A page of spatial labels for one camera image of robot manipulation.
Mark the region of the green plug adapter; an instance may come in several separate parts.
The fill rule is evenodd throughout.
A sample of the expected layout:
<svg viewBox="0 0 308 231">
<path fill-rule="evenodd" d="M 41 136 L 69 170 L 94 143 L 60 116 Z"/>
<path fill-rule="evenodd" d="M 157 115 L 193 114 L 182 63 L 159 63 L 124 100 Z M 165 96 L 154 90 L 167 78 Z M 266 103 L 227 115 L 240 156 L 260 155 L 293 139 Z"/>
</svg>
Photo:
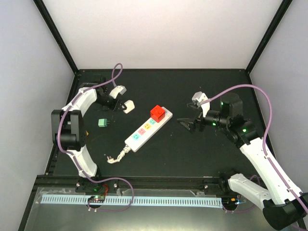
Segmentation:
<svg viewBox="0 0 308 231">
<path fill-rule="evenodd" d="M 101 118 L 98 120 L 98 127 L 105 128 L 109 125 L 110 121 L 106 118 Z"/>
</svg>

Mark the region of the white charger block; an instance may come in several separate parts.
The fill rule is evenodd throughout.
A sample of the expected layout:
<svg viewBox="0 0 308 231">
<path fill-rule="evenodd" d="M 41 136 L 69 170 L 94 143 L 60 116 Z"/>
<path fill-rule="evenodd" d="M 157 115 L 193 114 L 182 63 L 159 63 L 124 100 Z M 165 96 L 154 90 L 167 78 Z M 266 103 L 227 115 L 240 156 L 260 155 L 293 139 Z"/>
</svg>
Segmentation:
<svg viewBox="0 0 308 231">
<path fill-rule="evenodd" d="M 123 107 L 123 112 L 125 114 L 128 114 L 129 112 L 135 109 L 135 104 L 132 100 L 127 100 L 122 107 Z"/>
</svg>

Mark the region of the red cube socket adapter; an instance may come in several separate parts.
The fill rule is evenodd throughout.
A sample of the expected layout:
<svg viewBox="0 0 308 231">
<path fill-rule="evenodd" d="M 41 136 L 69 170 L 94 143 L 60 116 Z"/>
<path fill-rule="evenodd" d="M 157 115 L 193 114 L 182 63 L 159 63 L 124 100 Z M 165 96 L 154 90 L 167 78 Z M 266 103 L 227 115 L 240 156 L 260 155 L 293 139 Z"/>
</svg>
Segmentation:
<svg viewBox="0 0 308 231">
<path fill-rule="evenodd" d="M 150 117 L 155 122 L 159 123 L 162 119 L 164 119 L 166 114 L 166 111 L 164 108 L 162 108 L 159 105 L 156 105 L 151 111 L 150 111 Z"/>
</svg>

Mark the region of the white power strip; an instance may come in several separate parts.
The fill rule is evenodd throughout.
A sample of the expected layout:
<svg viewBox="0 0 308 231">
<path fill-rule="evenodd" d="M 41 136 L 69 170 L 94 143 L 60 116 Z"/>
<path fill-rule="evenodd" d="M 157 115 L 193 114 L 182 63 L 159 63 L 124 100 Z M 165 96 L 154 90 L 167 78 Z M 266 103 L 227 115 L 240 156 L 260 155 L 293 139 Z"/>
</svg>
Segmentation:
<svg viewBox="0 0 308 231">
<path fill-rule="evenodd" d="M 131 151 L 137 152 L 155 133 L 158 132 L 172 117 L 173 114 L 166 109 L 164 119 L 159 123 L 149 117 L 139 128 L 136 129 L 126 140 L 125 145 Z"/>
</svg>

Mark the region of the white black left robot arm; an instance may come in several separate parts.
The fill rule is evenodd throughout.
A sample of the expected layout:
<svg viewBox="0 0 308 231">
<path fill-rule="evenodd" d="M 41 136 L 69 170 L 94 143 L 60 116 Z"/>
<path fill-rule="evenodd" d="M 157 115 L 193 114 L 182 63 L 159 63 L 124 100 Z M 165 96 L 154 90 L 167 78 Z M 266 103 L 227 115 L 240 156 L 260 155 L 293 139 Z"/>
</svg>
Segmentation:
<svg viewBox="0 0 308 231">
<path fill-rule="evenodd" d="M 114 84 L 109 91 L 106 85 L 114 83 L 83 83 L 76 96 L 62 109 L 51 113 L 52 141 L 62 153 L 67 154 L 77 168 L 78 175 L 86 178 L 86 186 L 92 192 L 103 188 L 103 179 L 96 176 L 98 167 L 92 160 L 86 146 L 86 129 L 83 117 L 90 106 L 98 103 L 109 110 L 124 110 L 126 106 L 119 96 L 126 92 L 122 85 Z"/>
</svg>

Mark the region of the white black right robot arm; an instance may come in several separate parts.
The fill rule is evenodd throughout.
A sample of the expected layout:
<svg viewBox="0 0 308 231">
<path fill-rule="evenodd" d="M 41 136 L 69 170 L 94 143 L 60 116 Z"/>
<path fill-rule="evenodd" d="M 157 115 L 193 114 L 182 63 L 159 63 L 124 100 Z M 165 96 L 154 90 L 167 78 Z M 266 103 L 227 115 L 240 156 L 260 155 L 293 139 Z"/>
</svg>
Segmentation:
<svg viewBox="0 0 308 231">
<path fill-rule="evenodd" d="M 294 224 L 307 215 L 308 195 L 287 176 L 256 127 L 245 120 L 243 102 L 236 93 L 220 97 L 220 110 L 211 110 L 207 96 L 199 91 L 187 105 L 198 111 L 194 118 L 178 119 L 188 131 L 213 126 L 221 131 L 246 156 L 263 180 L 265 188 L 235 170 L 221 176 L 219 189 L 224 194 L 239 193 L 256 205 L 275 230 Z"/>
</svg>

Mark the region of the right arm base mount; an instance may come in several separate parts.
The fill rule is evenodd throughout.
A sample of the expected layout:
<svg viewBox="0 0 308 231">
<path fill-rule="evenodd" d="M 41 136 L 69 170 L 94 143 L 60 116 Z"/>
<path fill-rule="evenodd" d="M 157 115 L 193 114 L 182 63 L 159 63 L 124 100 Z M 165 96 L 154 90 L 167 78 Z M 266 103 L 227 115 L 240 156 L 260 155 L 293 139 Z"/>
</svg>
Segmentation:
<svg viewBox="0 0 308 231">
<path fill-rule="evenodd" d="M 206 194 L 223 195 L 223 196 L 236 196 L 237 192 L 232 191 L 227 185 L 225 180 L 221 179 L 205 179 L 201 185 L 201 189 Z"/>
</svg>

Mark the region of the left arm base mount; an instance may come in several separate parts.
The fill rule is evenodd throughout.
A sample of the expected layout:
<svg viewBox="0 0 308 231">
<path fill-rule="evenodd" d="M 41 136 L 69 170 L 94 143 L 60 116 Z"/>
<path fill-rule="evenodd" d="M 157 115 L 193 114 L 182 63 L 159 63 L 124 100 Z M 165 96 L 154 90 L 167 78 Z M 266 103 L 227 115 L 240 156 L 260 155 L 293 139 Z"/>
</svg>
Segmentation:
<svg viewBox="0 0 308 231">
<path fill-rule="evenodd" d="M 119 180 L 109 180 L 102 183 L 93 183 L 86 178 L 80 178 L 76 184 L 75 192 L 85 194 L 105 194 L 116 190 Z"/>
</svg>

